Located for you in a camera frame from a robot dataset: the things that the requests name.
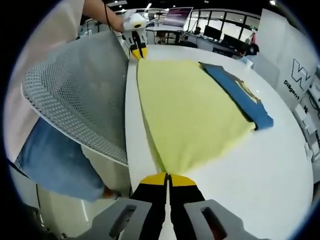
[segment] yellow cloth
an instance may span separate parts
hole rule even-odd
[[[141,59],[137,82],[152,147],[169,174],[218,157],[255,128],[196,62]]]

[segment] logo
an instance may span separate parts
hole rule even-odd
[[[287,88],[289,89],[289,92],[292,93],[293,96],[294,96],[297,100],[299,100],[300,97],[296,94],[295,90],[293,90],[291,84],[290,84],[287,80],[284,80],[283,83],[284,83],[284,85],[287,86]]]
[[[308,76],[307,70],[304,67],[301,67],[300,63],[296,59],[293,59],[291,77],[297,83],[299,82],[302,90],[309,87],[307,81],[311,76]]]

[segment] white table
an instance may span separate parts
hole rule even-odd
[[[307,161],[304,136],[286,104],[262,77],[240,61],[182,46],[147,47],[147,59],[189,59],[221,65],[262,100],[274,119],[272,128],[251,133],[224,156],[186,172],[185,176],[196,182],[205,199],[214,199],[239,216],[247,232],[258,238],[287,239],[309,211],[313,172]],[[145,176],[157,173],[143,123],[136,69],[137,61],[131,58],[126,84],[125,134],[133,190]],[[166,238],[175,239],[172,231],[169,232]]]

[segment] white shirt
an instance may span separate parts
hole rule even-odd
[[[58,46],[76,39],[85,0],[61,1],[34,30],[13,69],[4,102],[3,138],[14,162],[39,119],[21,94],[26,72]]]

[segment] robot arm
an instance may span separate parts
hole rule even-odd
[[[127,11],[123,18],[123,37],[132,54],[139,60],[147,56],[147,21],[135,10]]]

